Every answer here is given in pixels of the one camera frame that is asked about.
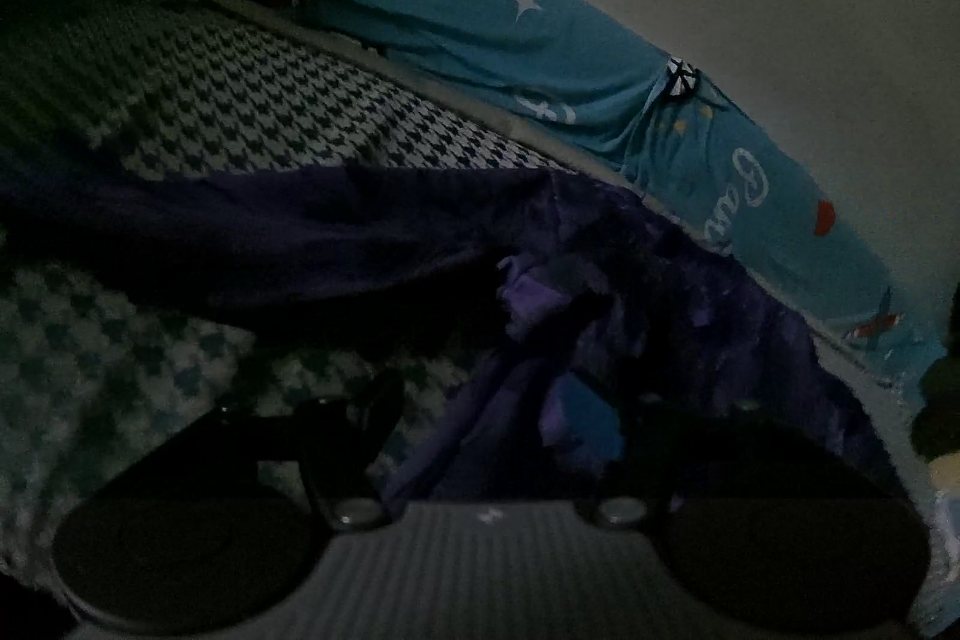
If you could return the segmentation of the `dark purple garment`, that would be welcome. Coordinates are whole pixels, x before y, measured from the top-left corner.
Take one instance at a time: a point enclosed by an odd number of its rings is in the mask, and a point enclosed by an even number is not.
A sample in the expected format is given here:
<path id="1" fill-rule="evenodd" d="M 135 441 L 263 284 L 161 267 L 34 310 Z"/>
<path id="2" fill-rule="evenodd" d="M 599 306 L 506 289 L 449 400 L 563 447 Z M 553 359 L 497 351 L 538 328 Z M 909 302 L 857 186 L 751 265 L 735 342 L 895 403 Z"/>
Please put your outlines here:
<path id="1" fill-rule="evenodd" d="M 736 262 L 584 175 L 306 167 L 148 182 L 8 164 L 2 223 L 127 294 L 262 338 L 471 360 L 469 385 L 387 482 L 392 503 L 578 487 L 573 383 L 617 408 L 841 383 L 799 315 Z"/>

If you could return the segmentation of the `houndstooth bed sheet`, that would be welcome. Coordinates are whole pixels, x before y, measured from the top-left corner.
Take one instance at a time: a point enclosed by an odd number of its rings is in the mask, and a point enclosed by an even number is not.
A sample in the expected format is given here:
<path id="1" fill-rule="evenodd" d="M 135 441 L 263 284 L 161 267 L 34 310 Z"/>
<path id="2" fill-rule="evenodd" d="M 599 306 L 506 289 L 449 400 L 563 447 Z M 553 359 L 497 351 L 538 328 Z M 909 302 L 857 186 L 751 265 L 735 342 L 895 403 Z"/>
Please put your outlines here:
<path id="1" fill-rule="evenodd" d="M 211 11 L 114 8 L 2 47 L 2 124 L 147 181 L 311 164 L 540 169 L 542 152 Z M 45 588 L 86 494 L 212 408 L 247 331 L 137 304 L 2 239 L 2 572 Z"/>

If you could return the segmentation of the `teal star pattern blanket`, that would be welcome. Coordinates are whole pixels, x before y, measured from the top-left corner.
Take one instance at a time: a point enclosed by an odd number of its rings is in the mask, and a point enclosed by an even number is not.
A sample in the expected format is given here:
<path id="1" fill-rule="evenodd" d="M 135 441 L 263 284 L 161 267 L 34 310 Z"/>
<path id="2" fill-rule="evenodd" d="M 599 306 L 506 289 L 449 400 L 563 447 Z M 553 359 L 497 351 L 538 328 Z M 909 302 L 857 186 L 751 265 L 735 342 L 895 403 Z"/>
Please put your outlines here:
<path id="1" fill-rule="evenodd" d="M 908 398 L 946 354 L 807 170 L 731 97 L 583 0 L 295 0 L 581 149 L 729 253 Z"/>

